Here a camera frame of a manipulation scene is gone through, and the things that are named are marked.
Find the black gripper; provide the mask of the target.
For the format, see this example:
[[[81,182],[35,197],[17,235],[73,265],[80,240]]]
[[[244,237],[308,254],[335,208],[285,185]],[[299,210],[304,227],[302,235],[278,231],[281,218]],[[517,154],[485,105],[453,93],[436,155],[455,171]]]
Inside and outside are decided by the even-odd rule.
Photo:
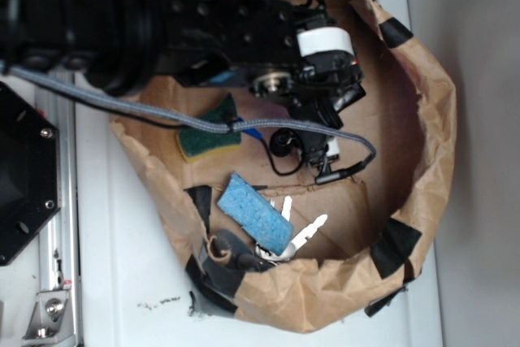
[[[178,80],[246,87],[297,118],[333,119],[334,98],[362,81],[355,52],[301,57],[297,34],[338,27],[324,0],[178,0]]]

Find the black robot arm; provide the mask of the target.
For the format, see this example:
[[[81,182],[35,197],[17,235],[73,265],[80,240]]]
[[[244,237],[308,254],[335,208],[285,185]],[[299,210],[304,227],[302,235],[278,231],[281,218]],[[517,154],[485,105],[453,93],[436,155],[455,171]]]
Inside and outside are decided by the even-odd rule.
[[[324,0],[1,0],[1,58],[81,72],[112,96],[171,76],[334,115],[365,94],[349,34]]]

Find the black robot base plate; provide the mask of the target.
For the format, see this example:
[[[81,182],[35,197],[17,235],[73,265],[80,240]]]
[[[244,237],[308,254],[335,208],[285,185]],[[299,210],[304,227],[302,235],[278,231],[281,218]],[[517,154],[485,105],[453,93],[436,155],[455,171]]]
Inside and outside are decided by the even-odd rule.
[[[58,132],[1,83],[1,265],[10,265],[56,214]]]

